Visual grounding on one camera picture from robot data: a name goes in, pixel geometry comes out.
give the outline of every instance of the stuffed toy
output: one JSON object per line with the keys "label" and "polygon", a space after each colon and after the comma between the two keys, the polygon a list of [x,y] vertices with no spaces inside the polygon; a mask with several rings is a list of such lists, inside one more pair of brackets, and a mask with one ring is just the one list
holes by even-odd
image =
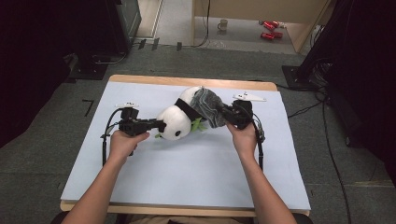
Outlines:
{"label": "stuffed toy", "polygon": [[159,129],[159,136],[167,140],[180,139],[196,129],[203,130],[202,121],[207,120],[211,128],[225,125],[220,111],[224,107],[221,99],[205,87],[184,90],[174,105],[165,108],[158,116],[166,126]]}

